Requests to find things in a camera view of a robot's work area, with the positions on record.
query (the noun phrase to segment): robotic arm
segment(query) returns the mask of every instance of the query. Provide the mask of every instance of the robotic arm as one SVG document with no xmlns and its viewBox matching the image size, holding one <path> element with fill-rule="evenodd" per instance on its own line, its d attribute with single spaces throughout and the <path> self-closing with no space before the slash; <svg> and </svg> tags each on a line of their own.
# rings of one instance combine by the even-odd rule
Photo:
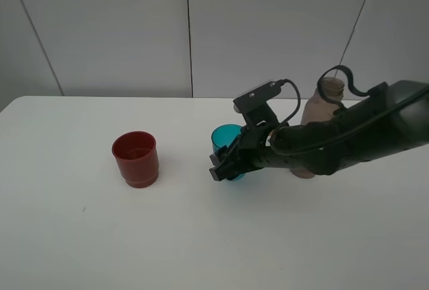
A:
<svg viewBox="0 0 429 290">
<path fill-rule="evenodd" d="M 346 108 L 326 97 L 321 80 L 331 70 L 344 72 L 349 90 L 368 98 Z M 295 88 L 298 106 L 279 123 L 267 101 L 286 83 Z M 235 110 L 246 125 L 230 147 L 211 155 L 213 179 L 233 179 L 264 167 L 304 167 L 316 175 L 332 175 L 357 163 L 429 143 L 429 84 L 402 80 L 388 86 L 384 82 L 360 92 L 353 86 L 353 73 L 345 66 L 335 66 L 320 77 L 318 90 L 339 109 L 332 120 L 305 126 L 288 124 L 300 108 L 298 89 L 290 80 L 268 82 L 236 98 Z"/>
</svg>

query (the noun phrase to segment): teal cup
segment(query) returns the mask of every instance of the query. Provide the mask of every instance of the teal cup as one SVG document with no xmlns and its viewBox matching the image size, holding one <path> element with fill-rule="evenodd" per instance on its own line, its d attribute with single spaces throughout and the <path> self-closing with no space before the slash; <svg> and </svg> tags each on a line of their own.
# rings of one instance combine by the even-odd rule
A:
<svg viewBox="0 0 429 290">
<path fill-rule="evenodd" d="M 228 124 L 217 127 L 212 133 L 212 146 L 213 153 L 220 149 L 222 146 L 227 146 L 234 141 L 235 137 L 240 134 L 241 126 Z M 236 178 L 231 179 L 231 181 L 237 181 L 241 179 L 244 174 L 238 175 Z"/>
</svg>

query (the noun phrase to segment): plastic cup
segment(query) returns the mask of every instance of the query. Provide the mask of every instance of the plastic cup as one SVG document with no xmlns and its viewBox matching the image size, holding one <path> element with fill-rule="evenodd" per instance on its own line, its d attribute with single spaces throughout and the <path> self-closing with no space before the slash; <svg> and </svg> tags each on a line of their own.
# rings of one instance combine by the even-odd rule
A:
<svg viewBox="0 0 429 290">
<path fill-rule="evenodd" d="M 240 134 L 241 126 L 234 124 L 227 124 L 217 127 L 212 133 L 212 147 L 213 153 L 220 149 L 222 146 L 227 146 L 234 141 L 235 137 Z M 231 181 L 241 179 L 245 174 L 240 174 Z"/>
<path fill-rule="evenodd" d="M 112 153 L 122 177 L 133 188 L 146 188 L 158 178 L 158 154 L 154 136 L 133 131 L 118 138 Z"/>
</svg>

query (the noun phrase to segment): plastic bottle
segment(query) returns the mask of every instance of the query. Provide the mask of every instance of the plastic bottle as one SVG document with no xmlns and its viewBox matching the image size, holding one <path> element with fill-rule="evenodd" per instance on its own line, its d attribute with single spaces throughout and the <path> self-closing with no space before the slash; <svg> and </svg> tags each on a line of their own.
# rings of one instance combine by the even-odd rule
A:
<svg viewBox="0 0 429 290">
<path fill-rule="evenodd" d="M 336 101 L 343 99 L 344 82 L 334 77 L 322 79 L 322 88 L 328 98 Z M 334 112 L 339 106 L 331 104 L 322 99 L 316 89 L 313 96 L 308 100 L 302 114 L 301 125 L 307 125 L 314 121 L 329 121 L 334 117 Z M 315 175 L 305 168 L 292 168 L 290 170 L 299 178 L 313 178 Z"/>
</svg>

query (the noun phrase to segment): white wall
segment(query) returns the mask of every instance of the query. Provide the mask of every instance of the white wall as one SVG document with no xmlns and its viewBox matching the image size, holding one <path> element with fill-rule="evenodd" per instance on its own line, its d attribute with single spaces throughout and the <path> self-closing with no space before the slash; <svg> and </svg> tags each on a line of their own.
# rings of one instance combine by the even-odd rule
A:
<svg viewBox="0 0 429 290">
<path fill-rule="evenodd" d="M 190 0 L 194 95 L 290 78 L 302 95 L 338 64 L 363 0 Z M 284 96 L 295 97 L 285 90 Z"/>
<path fill-rule="evenodd" d="M 19 0 L 0 0 L 0 111 L 27 95 L 61 95 Z"/>
<path fill-rule="evenodd" d="M 401 79 L 429 82 L 429 0 L 366 0 L 343 64 L 361 90 Z"/>
<path fill-rule="evenodd" d="M 23 1 L 65 95 L 191 95 L 186 0 Z"/>
</svg>

